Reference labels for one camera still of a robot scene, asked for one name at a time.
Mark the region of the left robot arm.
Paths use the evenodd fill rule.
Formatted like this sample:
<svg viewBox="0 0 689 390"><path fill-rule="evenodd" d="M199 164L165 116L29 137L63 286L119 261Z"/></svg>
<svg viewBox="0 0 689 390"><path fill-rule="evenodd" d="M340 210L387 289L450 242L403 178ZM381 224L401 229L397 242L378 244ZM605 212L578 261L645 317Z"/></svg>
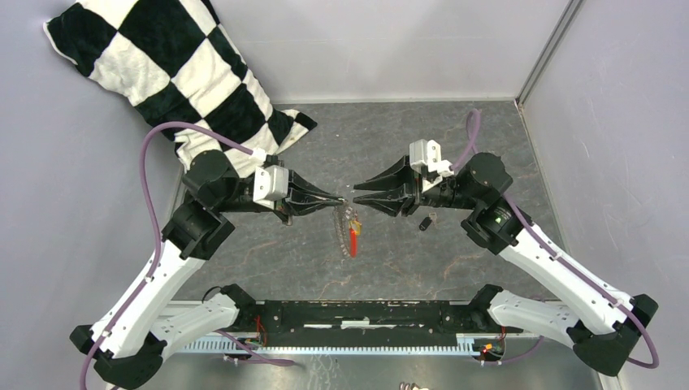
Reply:
<svg viewBox="0 0 689 390"><path fill-rule="evenodd" d="M107 383L136 389L175 352L208 333L249 329L254 300L236 285L168 319L160 319L183 284L234 231L228 212L271 212L283 223L343 199L285 168L270 155L253 174L240 177L218 150L199 154L183 176L184 202L161 230L154 252L126 293L98 322L76 327L71 342Z"/></svg>

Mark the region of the key with black tag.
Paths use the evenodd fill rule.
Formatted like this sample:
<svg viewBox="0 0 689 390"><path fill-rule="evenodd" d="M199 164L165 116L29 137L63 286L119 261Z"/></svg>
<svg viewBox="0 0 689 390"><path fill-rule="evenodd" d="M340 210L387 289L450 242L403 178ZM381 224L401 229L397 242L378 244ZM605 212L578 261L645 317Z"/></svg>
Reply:
<svg viewBox="0 0 689 390"><path fill-rule="evenodd" d="M422 220L422 222L418 225L418 228L420 231L425 232L429 227L436 225L437 220L437 213L431 212Z"/></svg>

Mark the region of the large metal keyring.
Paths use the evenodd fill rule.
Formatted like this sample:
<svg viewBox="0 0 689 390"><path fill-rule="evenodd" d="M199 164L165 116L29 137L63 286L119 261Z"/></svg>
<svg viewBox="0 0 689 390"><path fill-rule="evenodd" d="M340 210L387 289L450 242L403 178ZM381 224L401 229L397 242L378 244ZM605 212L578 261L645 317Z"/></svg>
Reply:
<svg viewBox="0 0 689 390"><path fill-rule="evenodd" d="M343 255L351 258L349 256L349 221L351 219L359 221L358 212L344 199L344 205L335 207L332 216Z"/></svg>

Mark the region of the red key tag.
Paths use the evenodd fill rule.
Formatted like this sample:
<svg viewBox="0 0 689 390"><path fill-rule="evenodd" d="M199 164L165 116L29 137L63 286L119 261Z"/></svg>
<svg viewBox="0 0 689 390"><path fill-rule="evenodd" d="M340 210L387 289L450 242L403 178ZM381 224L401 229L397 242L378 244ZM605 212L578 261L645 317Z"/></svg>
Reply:
<svg viewBox="0 0 689 390"><path fill-rule="evenodd" d="M349 234L349 256L355 258L358 255L358 236L350 236Z"/></svg>

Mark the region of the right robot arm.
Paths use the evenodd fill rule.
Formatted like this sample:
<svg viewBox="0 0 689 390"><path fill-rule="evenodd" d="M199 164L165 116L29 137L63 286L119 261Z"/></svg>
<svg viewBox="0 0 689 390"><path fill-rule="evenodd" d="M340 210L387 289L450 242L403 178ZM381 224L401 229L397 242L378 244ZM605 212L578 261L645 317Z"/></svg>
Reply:
<svg viewBox="0 0 689 390"><path fill-rule="evenodd" d="M657 303L604 282L554 244L506 196L512 182L501 158L490 153L441 173L405 156L356 184L355 202L393 217L421 206L467 210L461 227L477 246L525 271L559 299L550 304L487 285L474 297L471 325L481 332L500 325L535 333L572 349L594 371L618 375L637 343L649 340Z"/></svg>

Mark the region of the yellow key tag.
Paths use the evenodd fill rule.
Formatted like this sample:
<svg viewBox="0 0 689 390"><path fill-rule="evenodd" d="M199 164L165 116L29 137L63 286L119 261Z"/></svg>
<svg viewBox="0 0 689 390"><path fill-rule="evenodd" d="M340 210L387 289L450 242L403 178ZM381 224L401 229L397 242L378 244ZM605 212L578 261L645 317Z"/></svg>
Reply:
<svg viewBox="0 0 689 390"><path fill-rule="evenodd" d="M350 236L360 236L362 231L362 224L357 219L351 219L349 221L349 234Z"/></svg>

